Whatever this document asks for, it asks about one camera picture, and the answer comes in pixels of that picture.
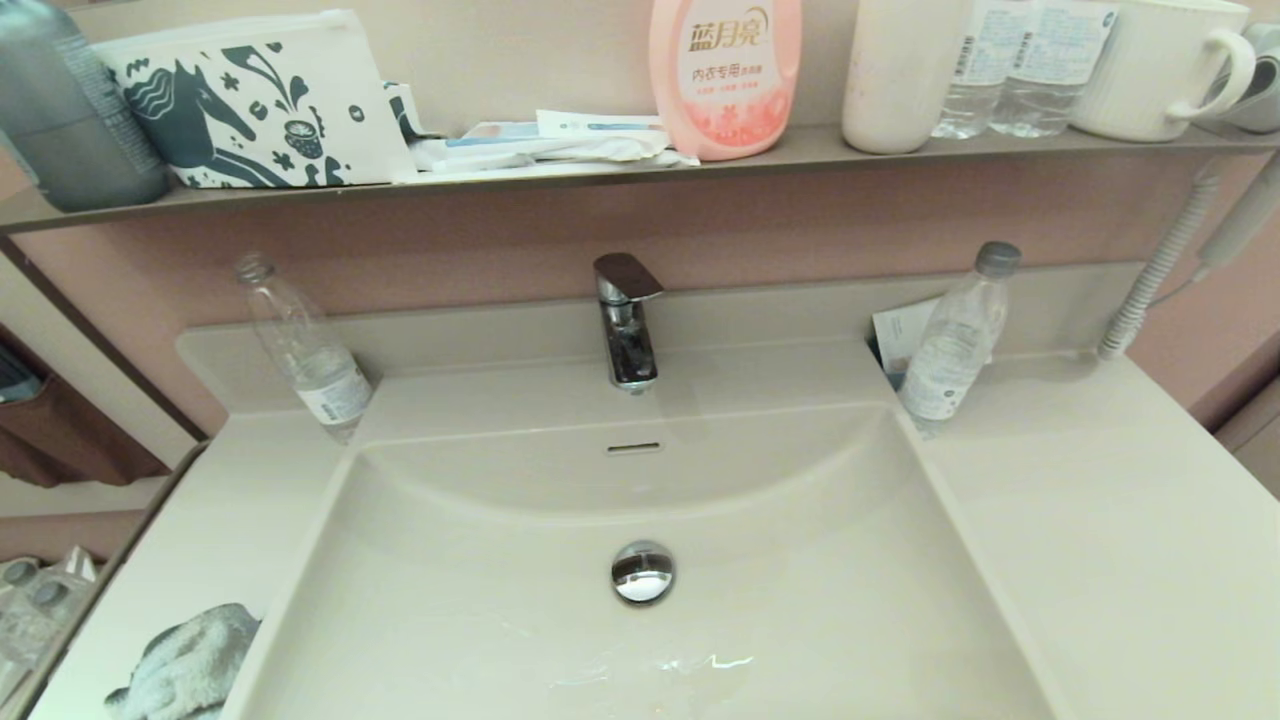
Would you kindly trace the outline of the white paper card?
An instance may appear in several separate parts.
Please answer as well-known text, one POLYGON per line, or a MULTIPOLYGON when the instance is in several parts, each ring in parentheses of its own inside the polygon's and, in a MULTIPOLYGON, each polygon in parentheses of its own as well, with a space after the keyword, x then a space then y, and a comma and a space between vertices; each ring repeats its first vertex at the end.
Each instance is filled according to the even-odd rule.
POLYGON ((872 348, 891 387, 899 389, 919 350, 927 324, 941 297, 891 307, 872 315, 872 348))

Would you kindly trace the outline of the chrome drain stopper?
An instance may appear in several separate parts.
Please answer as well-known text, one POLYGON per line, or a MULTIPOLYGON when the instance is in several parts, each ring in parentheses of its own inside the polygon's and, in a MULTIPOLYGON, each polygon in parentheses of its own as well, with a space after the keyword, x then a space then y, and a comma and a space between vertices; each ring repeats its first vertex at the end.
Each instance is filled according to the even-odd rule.
POLYGON ((672 552, 650 539, 626 544, 611 564, 611 583, 618 600, 630 606, 660 602, 673 588, 676 562, 672 552))

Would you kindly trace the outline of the white ceramic sink basin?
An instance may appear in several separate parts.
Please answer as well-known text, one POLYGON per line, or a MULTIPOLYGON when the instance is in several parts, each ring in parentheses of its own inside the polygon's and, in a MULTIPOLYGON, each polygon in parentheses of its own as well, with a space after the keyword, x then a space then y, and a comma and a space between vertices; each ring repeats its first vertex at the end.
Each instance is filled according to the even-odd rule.
POLYGON ((1133 360, 1137 263, 1029 270, 922 441, 872 313, 951 279, 669 292, 609 386, 591 299, 335 327, 381 384, 329 441, 247 325, 230 411, 29 714, 106 720, 159 633, 261 619, 225 720, 1280 720, 1280 502, 1133 360), (614 556, 675 585, 630 606, 614 556))

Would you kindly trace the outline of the white ribbed mug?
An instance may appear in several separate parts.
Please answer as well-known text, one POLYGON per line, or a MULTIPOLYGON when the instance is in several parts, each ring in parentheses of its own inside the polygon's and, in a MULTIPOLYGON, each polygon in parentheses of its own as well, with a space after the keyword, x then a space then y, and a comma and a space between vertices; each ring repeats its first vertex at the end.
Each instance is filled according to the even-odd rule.
POLYGON ((1257 54, 1251 8, 1231 0, 1119 0, 1115 28, 1069 126, 1105 138, 1164 143, 1240 101, 1257 54))

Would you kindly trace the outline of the white horse print pouch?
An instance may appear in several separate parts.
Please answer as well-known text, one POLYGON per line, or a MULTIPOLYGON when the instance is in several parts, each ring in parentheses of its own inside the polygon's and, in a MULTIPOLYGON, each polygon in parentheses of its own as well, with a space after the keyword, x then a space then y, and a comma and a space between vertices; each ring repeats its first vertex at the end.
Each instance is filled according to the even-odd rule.
POLYGON ((191 188, 403 184, 417 167, 358 15, 261 15, 96 45, 191 188))

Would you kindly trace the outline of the chrome faucet lever handle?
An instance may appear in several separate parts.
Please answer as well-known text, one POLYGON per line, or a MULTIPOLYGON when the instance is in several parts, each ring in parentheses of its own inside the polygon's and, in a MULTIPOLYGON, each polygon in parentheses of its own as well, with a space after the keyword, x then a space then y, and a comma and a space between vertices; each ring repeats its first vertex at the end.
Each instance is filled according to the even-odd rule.
POLYGON ((609 252, 593 263, 599 301, 622 306, 654 299, 666 287, 630 252, 609 252))

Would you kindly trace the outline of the small white patterned pouch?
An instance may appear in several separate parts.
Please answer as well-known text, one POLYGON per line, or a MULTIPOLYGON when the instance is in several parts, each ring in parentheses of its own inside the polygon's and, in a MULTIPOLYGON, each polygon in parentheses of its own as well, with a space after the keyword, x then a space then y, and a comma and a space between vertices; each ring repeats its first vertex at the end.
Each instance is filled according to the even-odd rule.
POLYGON ((411 86, 393 81, 384 81, 381 86, 404 140, 408 142, 428 137, 429 133, 420 124, 411 86))

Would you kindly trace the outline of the clear capless water bottle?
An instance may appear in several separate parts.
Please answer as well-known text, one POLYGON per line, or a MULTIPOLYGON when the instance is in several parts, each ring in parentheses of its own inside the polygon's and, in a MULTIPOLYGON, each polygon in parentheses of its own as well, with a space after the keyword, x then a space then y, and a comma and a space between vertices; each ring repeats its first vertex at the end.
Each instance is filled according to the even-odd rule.
POLYGON ((339 445, 355 437, 374 388, 325 313, 262 252, 237 260, 253 332, 287 384, 339 445))

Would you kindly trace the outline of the white blue sachet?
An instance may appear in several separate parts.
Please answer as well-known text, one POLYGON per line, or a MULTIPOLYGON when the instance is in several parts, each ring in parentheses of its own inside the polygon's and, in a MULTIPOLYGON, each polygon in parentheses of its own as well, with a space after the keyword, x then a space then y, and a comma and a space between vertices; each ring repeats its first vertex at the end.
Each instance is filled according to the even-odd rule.
POLYGON ((509 122, 486 120, 480 122, 457 138, 457 145, 484 145, 525 142, 540 138, 539 124, 535 120, 509 122))

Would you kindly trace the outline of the chrome faucet body spout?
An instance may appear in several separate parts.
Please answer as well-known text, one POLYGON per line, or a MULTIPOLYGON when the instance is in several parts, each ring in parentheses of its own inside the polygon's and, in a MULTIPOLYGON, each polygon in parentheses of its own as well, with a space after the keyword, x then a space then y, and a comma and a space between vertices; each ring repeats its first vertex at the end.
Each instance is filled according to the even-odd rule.
POLYGON ((643 304, 600 304, 600 313, 611 384, 630 395, 644 395, 659 373, 643 304))

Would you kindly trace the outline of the clear bottle grey cap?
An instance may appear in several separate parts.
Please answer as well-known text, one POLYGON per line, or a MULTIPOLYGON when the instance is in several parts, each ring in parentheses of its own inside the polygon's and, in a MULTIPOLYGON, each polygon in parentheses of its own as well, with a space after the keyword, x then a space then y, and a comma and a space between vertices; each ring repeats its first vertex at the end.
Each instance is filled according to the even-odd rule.
POLYGON ((983 243, 972 270, 932 311, 897 391, 923 439, 934 438, 955 418, 992 359, 1009 318, 1010 279, 1020 265, 1021 250, 1014 243, 983 243))

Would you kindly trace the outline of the pink detergent bottle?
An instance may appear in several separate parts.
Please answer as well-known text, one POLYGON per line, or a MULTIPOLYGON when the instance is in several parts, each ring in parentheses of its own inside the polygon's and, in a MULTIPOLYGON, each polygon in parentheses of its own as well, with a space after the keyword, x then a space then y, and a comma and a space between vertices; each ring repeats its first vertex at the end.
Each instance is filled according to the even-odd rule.
POLYGON ((728 161, 772 149, 794 108, 803 0, 652 0, 648 65, 673 150, 728 161))

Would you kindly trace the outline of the dark grey bottle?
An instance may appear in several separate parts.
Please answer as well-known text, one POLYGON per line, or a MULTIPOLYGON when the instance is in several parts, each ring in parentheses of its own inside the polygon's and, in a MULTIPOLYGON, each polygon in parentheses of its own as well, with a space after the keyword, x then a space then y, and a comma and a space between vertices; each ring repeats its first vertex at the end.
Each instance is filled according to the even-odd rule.
POLYGON ((0 0, 0 145, 63 213, 148 204, 165 161, 70 15, 0 0))

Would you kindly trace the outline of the grey fluffy cleaning cloth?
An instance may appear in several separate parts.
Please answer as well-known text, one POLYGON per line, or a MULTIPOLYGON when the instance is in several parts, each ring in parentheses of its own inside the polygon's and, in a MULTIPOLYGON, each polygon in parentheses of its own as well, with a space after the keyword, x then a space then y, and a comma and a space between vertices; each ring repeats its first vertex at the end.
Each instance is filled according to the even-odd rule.
POLYGON ((129 683, 102 705, 110 720, 219 720, 261 621, 224 603, 155 635, 129 683))

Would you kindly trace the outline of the beige tumbler cup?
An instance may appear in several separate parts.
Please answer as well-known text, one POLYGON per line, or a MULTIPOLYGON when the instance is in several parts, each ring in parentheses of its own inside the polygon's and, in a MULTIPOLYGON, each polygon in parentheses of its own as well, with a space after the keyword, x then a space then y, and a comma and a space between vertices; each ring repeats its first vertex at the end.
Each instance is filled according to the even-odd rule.
POLYGON ((922 149, 938 124, 975 0, 858 0, 842 136, 859 152, 922 149))

